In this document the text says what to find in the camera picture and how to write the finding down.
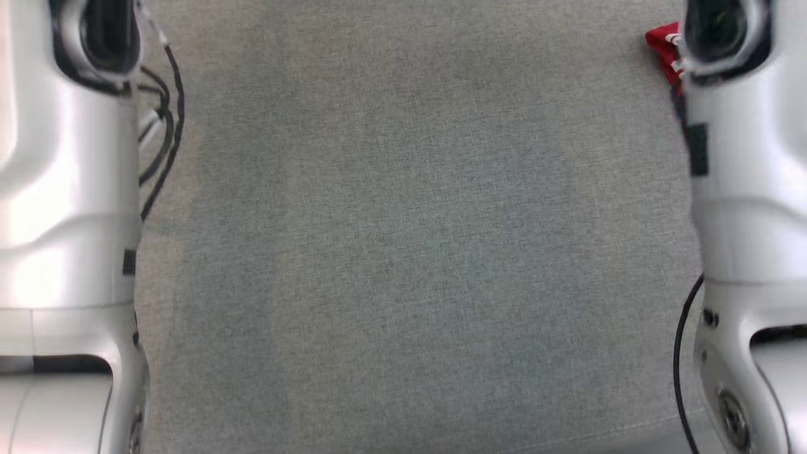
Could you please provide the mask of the red basketball jersey white sleeves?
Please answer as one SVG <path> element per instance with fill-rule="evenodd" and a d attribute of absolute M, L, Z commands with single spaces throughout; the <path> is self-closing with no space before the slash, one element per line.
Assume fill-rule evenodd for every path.
<path fill-rule="evenodd" d="M 684 73 L 681 52 L 678 48 L 678 41 L 681 37 L 680 22 L 653 28 L 645 34 L 646 43 L 656 55 L 662 73 L 670 86 L 680 84 Z"/>

